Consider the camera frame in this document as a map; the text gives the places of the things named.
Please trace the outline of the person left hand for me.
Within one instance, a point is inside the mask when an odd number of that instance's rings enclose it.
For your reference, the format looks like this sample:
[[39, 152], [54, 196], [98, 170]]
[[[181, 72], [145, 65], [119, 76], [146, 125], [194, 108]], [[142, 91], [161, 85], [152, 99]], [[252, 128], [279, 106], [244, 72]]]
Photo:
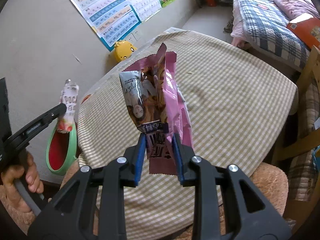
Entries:
[[9, 204], [22, 213], [28, 213], [31, 208], [23, 200], [17, 191], [14, 181], [25, 177], [30, 192], [42, 194], [44, 191], [43, 182], [37, 171], [37, 166], [33, 156], [27, 152], [27, 171], [24, 171], [22, 165], [12, 165], [1, 173], [1, 179], [4, 186], [4, 192]]

